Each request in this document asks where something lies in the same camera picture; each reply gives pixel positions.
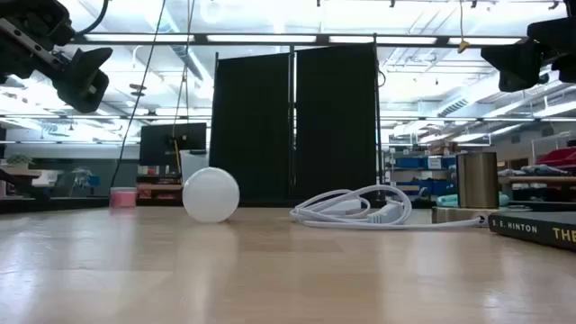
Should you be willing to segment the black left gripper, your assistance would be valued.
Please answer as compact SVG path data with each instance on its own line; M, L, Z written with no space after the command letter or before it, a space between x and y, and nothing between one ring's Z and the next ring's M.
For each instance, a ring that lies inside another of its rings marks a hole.
M60 100L80 113L94 113L109 85L100 67L113 49L78 49L65 64L53 50L74 34L69 11L57 0L1 0L1 82L40 71L55 77L52 84Z

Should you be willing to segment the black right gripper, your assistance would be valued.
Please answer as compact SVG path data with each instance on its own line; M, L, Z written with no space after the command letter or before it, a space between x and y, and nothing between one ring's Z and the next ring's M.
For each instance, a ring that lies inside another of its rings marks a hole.
M575 0L563 3L566 17L528 25L527 36L532 40L481 49L481 57L499 71L501 92L513 93L535 86L543 60L559 73L560 81L575 83Z

